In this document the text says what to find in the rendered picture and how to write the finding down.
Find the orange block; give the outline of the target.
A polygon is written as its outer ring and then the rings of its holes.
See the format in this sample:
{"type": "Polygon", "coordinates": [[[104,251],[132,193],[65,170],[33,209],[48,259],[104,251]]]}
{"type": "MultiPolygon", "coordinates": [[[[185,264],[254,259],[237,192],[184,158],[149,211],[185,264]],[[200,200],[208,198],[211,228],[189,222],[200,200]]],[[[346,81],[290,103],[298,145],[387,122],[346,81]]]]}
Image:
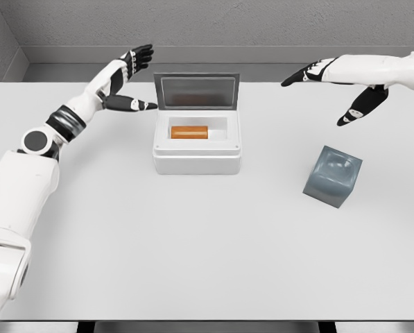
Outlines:
{"type": "Polygon", "coordinates": [[[207,126],[172,126],[171,139],[207,139],[207,126]]]}

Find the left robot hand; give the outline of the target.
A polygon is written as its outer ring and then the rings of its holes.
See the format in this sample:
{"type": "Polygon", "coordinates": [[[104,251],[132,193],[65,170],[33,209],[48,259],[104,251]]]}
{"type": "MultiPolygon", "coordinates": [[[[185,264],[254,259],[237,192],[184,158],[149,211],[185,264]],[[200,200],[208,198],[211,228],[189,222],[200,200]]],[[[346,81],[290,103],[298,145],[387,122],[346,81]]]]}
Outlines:
{"type": "Polygon", "coordinates": [[[138,46],[105,66],[85,88],[85,92],[95,98],[94,110],[108,109],[121,112],[156,110],[156,103],[118,95],[134,74],[148,68],[153,53],[152,44],[138,46]]]}

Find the grey hinged box lid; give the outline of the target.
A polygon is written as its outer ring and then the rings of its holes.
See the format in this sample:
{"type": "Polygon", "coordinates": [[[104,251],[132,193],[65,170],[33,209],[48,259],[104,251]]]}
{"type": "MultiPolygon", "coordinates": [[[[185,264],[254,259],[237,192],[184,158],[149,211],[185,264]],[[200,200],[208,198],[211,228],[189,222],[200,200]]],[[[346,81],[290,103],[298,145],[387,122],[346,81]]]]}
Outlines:
{"type": "Polygon", "coordinates": [[[238,73],[155,73],[161,110],[236,110],[238,73]]]}

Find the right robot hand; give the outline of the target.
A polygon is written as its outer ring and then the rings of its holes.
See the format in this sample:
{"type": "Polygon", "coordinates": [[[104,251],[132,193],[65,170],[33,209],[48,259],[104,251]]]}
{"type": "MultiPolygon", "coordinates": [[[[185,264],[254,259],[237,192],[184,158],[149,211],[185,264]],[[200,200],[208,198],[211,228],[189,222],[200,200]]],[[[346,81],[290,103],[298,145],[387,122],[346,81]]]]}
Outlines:
{"type": "Polygon", "coordinates": [[[337,121],[342,127],[367,116],[388,98],[391,76],[385,66],[387,59],[385,55],[342,55],[318,60],[283,80],[281,86],[303,82],[365,85],[366,88],[337,121]]]}

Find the grey cube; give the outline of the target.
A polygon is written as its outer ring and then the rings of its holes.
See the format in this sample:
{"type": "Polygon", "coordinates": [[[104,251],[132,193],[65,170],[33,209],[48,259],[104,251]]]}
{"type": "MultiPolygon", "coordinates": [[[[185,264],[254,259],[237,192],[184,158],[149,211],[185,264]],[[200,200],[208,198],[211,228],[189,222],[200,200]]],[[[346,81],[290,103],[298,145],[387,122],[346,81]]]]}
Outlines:
{"type": "Polygon", "coordinates": [[[362,159],[324,146],[302,193],[339,208],[354,190],[362,163],[362,159]]]}

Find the white open box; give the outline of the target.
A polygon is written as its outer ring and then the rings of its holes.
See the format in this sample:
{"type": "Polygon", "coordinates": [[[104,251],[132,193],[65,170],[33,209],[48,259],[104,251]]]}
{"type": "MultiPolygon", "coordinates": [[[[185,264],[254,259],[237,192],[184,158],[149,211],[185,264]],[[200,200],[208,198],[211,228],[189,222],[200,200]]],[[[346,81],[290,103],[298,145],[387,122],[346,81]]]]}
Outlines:
{"type": "Polygon", "coordinates": [[[156,171],[163,175],[235,175],[241,168],[236,110],[159,110],[153,142],[156,171]],[[206,126],[207,139],[173,139],[174,126],[206,126]]]}

